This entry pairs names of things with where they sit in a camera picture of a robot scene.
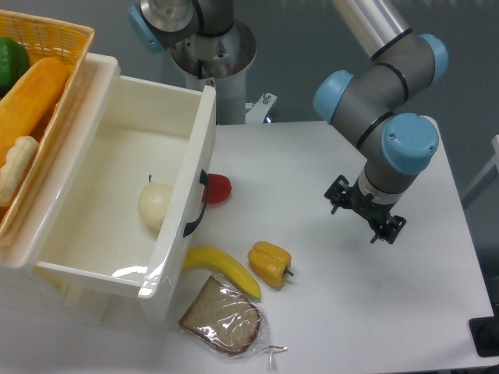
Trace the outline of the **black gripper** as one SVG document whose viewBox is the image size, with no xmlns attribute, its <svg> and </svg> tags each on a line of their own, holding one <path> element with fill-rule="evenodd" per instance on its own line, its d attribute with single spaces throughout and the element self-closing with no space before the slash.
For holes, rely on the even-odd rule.
<svg viewBox="0 0 499 374">
<path fill-rule="evenodd" d="M 404 217 L 391 216 L 391 205 L 377 204 L 373 201 L 374 195 L 363 195 L 356 182 L 349 195 L 349 181 L 344 175 L 339 175 L 324 194 L 324 198 L 331 204 L 331 214 L 334 215 L 339 208 L 351 209 L 366 220 L 374 231 L 370 239 L 373 244 L 377 240 L 385 241 L 392 245 L 407 220 Z"/>
</svg>

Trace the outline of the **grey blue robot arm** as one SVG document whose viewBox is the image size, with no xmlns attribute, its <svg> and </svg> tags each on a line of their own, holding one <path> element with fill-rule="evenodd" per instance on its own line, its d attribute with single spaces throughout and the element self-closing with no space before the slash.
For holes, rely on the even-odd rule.
<svg viewBox="0 0 499 374">
<path fill-rule="evenodd" d="M 351 210 L 391 244 L 404 217 L 391 215 L 439 147 L 428 117 L 395 109 L 435 83 L 448 67 L 444 43 L 417 35 L 390 1 L 336 1 L 334 7 L 373 63 L 355 76 L 332 73 L 317 89 L 313 106 L 366 159 L 355 183 L 338 176 L 325 192 L 333 210 Z"/>
</svg>

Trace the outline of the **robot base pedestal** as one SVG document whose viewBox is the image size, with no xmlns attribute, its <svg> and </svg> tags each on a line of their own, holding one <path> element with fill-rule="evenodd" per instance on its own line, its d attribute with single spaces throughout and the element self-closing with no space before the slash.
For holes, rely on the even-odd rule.
<svg viewBox="0 0 499 374">
<path fill-rule="evenodd" d="M 257 42 L 252 30 L 235 18 L 232 1 L 138 1 L 128 17 L 150 52 L 170 52 L 187 88 L 215 88 L 219 125 L 270 122 L 275 95 L 246 99 L 246 74 Z"/>
</svg>

